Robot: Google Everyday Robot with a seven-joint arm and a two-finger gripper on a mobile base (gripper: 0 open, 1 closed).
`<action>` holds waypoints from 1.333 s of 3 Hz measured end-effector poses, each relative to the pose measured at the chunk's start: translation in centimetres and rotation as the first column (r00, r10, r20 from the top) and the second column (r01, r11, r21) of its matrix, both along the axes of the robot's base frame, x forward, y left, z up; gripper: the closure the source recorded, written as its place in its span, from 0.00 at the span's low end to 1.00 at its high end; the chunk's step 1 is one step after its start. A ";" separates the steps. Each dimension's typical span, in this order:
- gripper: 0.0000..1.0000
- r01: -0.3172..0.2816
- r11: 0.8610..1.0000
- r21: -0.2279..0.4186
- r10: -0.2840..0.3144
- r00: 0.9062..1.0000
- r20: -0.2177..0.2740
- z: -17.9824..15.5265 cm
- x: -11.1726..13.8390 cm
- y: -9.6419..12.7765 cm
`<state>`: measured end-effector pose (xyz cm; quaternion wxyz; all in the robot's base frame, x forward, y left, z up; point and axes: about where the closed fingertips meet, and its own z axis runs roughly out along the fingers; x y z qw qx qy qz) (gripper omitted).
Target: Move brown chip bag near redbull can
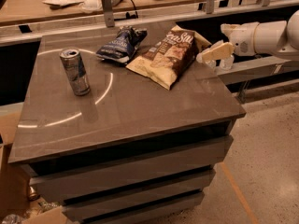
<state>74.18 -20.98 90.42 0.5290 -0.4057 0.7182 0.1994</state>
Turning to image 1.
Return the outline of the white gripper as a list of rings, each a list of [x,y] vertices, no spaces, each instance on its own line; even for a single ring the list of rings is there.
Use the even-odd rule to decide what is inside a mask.
[[[244,24],[222,24],[221,32],[227,36],[229,42],[223,40],[216,42],[210,48],[200,52],[196,57],[196,61],[209,63],[221,60],[220,68],[230,70],[235,59],[233,53],[237,56],[253,56],[256,54],[254,35],[258,25],[257,21]]]

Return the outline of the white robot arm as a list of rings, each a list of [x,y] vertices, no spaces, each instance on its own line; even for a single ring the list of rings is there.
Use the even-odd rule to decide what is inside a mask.
[[[210,67],[221,61],[222,69],[230,69],[237,56],[268,54],[286,60],[299,60],[299,10],[287,21],[248,22],[221,25],[222,40],[200,52],[196,61]]]

